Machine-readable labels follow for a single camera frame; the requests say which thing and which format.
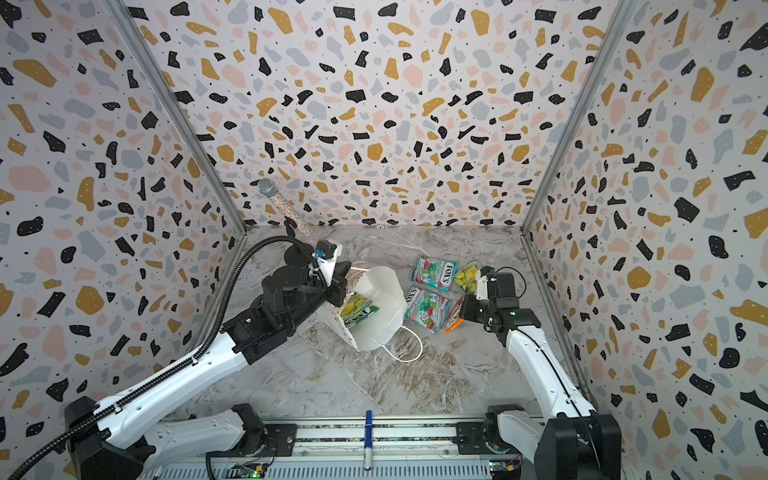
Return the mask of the white paper gift bag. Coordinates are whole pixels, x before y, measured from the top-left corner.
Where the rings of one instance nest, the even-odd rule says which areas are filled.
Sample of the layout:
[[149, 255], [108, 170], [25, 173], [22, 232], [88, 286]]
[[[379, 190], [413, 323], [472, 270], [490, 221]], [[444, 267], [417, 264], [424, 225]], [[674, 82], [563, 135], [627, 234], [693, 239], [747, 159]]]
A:
[[[397, 275], [392, 268], [367, 262], [352, 264], [346, 274], [347, 293], [342, 306], [326, 303], [320, 310], [321, 321], [357, 352], [381, 349], [400, 363], [412, 363], [423, 354], [423, 342], [403, 324], [407, 303]], [[387, 348], [398, 331], [411, 334], [418, 352], [402, 358]]]

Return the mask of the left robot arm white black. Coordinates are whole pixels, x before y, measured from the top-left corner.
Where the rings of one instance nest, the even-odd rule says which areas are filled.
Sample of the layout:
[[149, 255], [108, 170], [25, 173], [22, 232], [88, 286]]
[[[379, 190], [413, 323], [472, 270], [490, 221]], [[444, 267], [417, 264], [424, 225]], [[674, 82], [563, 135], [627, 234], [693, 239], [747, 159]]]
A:
[[226, 321], [200, 359], [188, 354], [145, 381], [97, 403], [82, 397], [65, 410], [74, 434], [67, 442], [79, 479], [137, 479], [163, 465], [213, 452], [245, 456], [273, 447], [255, 410], [245, 404], [209, 417], [165, 421], [165, 416], [219, 380], [286, 343], [326, 303], [347, 293], [348, 261], [322, 267], [283, 266], [262, 282], [251, 305]]

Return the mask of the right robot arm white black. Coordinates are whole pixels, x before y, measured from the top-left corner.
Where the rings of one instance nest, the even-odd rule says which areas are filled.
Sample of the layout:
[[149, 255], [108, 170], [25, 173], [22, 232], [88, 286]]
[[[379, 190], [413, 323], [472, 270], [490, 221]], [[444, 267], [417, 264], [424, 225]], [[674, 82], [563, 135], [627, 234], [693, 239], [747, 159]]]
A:
[[541, 410], [536, 420], [522, 407], [491, 408], [490, 442], [509, 445], [535, 469], [538, 479], [620, 479], [622, 433], [610, 414], [600, 414], [556, 358], [533, 310], [520, 306], [512, 267], [483, 267], [459, 318], [483, 326], [514, 358]]

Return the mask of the yellow green Fox's candy bag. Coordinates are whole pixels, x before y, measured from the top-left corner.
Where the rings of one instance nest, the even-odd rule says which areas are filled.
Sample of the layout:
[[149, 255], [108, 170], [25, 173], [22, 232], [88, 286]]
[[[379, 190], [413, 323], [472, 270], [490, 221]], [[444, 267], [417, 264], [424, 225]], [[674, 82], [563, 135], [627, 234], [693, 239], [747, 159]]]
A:
[[465, 292], [474, 294], [477, 287], [477, 275], [482, 265], [478, 261], [471, 261], [459, 268], [454, 281]]

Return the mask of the teal fruit Fox's candy bag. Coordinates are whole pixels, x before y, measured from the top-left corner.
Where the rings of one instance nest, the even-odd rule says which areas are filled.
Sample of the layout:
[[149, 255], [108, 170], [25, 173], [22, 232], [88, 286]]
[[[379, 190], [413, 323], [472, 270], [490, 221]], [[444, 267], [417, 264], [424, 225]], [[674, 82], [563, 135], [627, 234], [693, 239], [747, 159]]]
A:
[[457, 270], [457, 261], [421, 255], [412, 268], [411, 281], [447, 292], [451, 288]]

